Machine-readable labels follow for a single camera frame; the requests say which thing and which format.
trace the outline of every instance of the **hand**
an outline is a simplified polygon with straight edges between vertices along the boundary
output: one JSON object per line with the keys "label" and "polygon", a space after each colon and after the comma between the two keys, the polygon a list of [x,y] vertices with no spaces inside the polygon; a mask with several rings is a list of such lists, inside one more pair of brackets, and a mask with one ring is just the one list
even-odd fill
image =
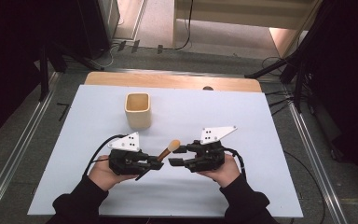
{"label": "hand", "polygon": [[238,169],[234,157],[225,154],[225,163],[223,163],[219,169],[212,171],[202,171],[198,172],[198,174],[210,177],[216,181],[220,187],[225,188],[240,175],[240,169]]}
{"label": "hand", "polygon": [[[109,159],[108,156],[103,155],[98,160]],[[92,180],[98,187],[104,191],[110,190],[115,184],[121,181],[133,179],[138,175],[116,175],[109,168],[109,161],[97,161],[89,172],[89,179]]]}

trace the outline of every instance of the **white tabletop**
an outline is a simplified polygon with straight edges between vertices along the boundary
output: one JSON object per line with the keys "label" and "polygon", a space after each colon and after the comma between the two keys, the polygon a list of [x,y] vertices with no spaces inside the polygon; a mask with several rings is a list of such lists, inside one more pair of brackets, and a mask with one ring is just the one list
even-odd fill
{"label": "white tabletop", "polygon": [[[152,126],[140,131],[144,153],[157,156],[173,139],[199,140],[202,128],[237,126],[221,140],[239,151],[250,186],[267,195],[274,217],[303,217],[264,93],[80,86],[40,181],[29,215],[54,214],[53,201],[79,182],[95,150],[110,136],[133,133],[124,113],[129,92],[151,96]],[[104,147],[100,155],[108,155]],[[194,153],[168,158],[194,158]],[[223,217],[227,201],[211,179],[171,167],[114,186],[101,215]]]}

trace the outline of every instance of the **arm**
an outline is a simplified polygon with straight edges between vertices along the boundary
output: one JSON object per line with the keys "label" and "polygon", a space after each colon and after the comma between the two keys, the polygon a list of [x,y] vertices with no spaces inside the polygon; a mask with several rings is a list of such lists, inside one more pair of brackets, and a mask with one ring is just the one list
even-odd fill
{"label": "arm", "polygon": [[276,224],[278,222],[267,210],[269,199],[255,192],[240,173],[234,158],[225,155],[225,163],[217,170],[199,172],[215,180],[228,201],[225,220],[228,223]]}
{"label": "arm", "polygon": [[115,184],[135,178],[136,175],[115,175],[109,168],[109,161],[97,161],[70,194],[58,197],[53,207],[56,214],[48,224],[98,223],[99,207]]}

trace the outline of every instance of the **black jacket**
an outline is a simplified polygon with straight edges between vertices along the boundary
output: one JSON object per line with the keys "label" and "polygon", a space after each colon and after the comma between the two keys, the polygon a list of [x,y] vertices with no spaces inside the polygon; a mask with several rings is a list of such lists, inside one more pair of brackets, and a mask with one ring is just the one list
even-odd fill
{"label": "black jacket", "polygon": [[[241,175],[220,191],[229,204],[225,213],[227,223],[277,223],[266,209],[269,199],[263,193],[253,191]],[[56,215],[48,224],[96,224],[99,222],[99,207],[107,195],[107,191],[85,176],[72,193],[63,194],[54,201]]]}

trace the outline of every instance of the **floor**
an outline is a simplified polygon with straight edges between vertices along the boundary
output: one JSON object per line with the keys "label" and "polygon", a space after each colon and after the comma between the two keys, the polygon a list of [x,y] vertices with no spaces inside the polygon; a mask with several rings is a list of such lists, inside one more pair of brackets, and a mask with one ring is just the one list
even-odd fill
{"label": "floor", "polygon": [[[153,48],[158,44],[169,46],[171,41],[170,35],[164,32],[164,29],[156,31],[157,27],[169,25],[167,20],[158,20],[157,17],[153,20],[153,15],[156,16],[158,13],[151,13],[156,12],[157,8],[163,5],[161,2],[146,1],[145,11],[135,37],[141,40],[140,47],[142,48],[132,52],[131,41],[128,40],[128,46],[122,51],[112,49],[102,58],[95,60],[96,63],[101,65],[111,63],[105,67],[105,71],[141,69],[242,78],[243,75],[259,71],[276,60],[269,58],[277,57],[278,53],[266,28],[229,27],[226,24],[219,28],[217,24],[203,24],[203,22],[195,21],[191,22],[191,45],[187,46],[188,49],[166,50],[158,54]],[[148,20],[166,23],[158,26],[156,23],[148,23]],[[181,24],[185,25],[183,21],[178,21],[178,26]],[[178,32],[178,40],[182,40],[183,43],[186,39],[186,28]],[[43,216],[27,216],[27,211],[64,123],[66,115],[64,105],[71,104],[78,86],[84,83],[90,71],[70,58],[65,57],[65,60],[68,63],[68,70],[65,74],[58,74],[54,79],[56,82],[52,85],[54,88],[45,108],[46,111],[37,122],[32,138],[22,151],[21,159],[14,167],[12,176],[7,177],[10,180],[9,183],[3,186],[3,194],[0,195],[0,223],[44,223],[48,220],[48,217]],[[279,74],[280,71],[277,70],[259,79],[263,92],[282,90],[283,86],[277,76]],[[288,85],[285,88],[290,91],[293,86]],[[38,107],[38,94],[39,89],[36,88],[0,130],[0,174],[5,169],[14,151],[13,148],[16,148],[22,132]],[[275,93],[266,97],[270,103],[274,103],[284,99],[285,96]],[[346,221],[337,222],[331,215],[330,209],[328,207],[324,209],[323,197],[310,176],[315,176],[314,169],[304,149],[303,139],[299,134],[291,107],[283,106],[272,106],[271,114],[282,109],[273,116],[274,122],[283,149],[296,157],[286,154],[304,213],[304,217],[295,219],[294,223],[320,223],[322,218],[323,223],[358,223],[358,167],[350,162],[340,163],[331,159],[329,145],[324,138],[323,131],[317,120],[306,109],[307,104],[304,103],[302,117],[306,121],[313,144],[346,218]],[[299,161],[310,170],[310,173]],[[282,218],[279,221],[293,223],[290,218]]]}

